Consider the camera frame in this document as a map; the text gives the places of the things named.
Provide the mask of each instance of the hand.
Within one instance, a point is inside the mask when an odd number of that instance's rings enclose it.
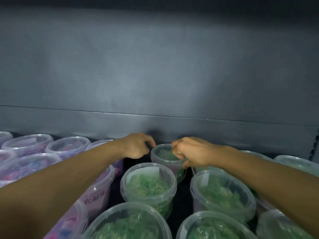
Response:
[[[132,133],[115,141],[122,144],[124,158],[138,159],[148,154],[149,149],[146,147],[145,142],[148,142],[152,147],[156,146],[152,136],[144,133]]]
[[[234,148],[214,145],[195,137],[184,137],[172,142],[172,152],[179,159],[187,158],[183,168],[216,166]]]

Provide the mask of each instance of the person's right arm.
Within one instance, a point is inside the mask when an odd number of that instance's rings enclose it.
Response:
[[[172,143],[184,167],[219,167],[254,189],[314,238],[319,238],[319,177],[229,146],[185,137]]]

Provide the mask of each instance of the person's left hand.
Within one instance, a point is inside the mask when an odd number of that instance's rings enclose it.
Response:
[[[132,133],[126,137],[115,140],[120,142],[123,147],[123,157],[138,159],[149,153],[149,149],[146,147],[148,142],[152,147],[156,144],[154,139],[150,135],[145,133]]]

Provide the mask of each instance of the forearm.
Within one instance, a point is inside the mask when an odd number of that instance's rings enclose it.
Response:
[[[42,239],[99,175],[121,158],[122,147],[115,140],[3,187],[0,225],[6,226],[0,227],[0,235]]]
[[[319,238],[319,178],[267,161],[234,148],[223,147],[227,157],[219,167],[237,177],[295,223]]]

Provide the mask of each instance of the person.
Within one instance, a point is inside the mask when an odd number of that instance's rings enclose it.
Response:
[[[156,146],[149,135],[130,134],[1,188],[1,237],[42,239],[110,164],[149,153],[146,142]],[[174,141],[172,151],[180,159],[187,157],[184,168],[214,166],[227,171],[319,238],[319,178],[200,138]]]

